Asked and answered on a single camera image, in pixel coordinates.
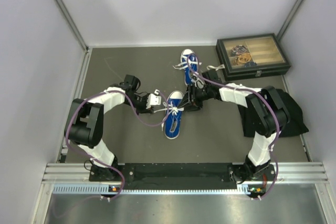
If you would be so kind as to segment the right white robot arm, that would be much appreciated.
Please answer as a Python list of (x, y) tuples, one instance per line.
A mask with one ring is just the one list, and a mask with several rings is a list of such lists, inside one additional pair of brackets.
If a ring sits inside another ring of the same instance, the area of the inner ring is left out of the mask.
[(201, 82), (187, 85), (178, 107), (185, 112), (198, 111), (209, 99), (231, 102), (251, 113), (249, 124), (255, 131), (254, 141), (243, 167), (248, 178), (258, 179), (269, 166), (270, 154), (281, 130), (290, 121), (289, 112), (277, 90), (272, 86), (262, 89), (223, 83), (216, 70), (210, 69), (201, 74)]

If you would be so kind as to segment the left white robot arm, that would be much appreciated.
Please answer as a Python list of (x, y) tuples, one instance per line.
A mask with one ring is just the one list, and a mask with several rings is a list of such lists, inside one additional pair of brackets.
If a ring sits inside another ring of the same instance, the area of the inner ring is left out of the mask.
[(128, 74), (121, 83), (91, 98), (72, 101), (64, 136), (66, 143), (72, 142), (89, 155), (90, 181), (113, 181), (119, 176), (118, 159), (102, 139), (104, 115), (121, 104), (134, 108), (137, 115), (151, 114), (153, 107), (161, 104), (158, 90), (141, 94), (140, 85), (137, 77)]

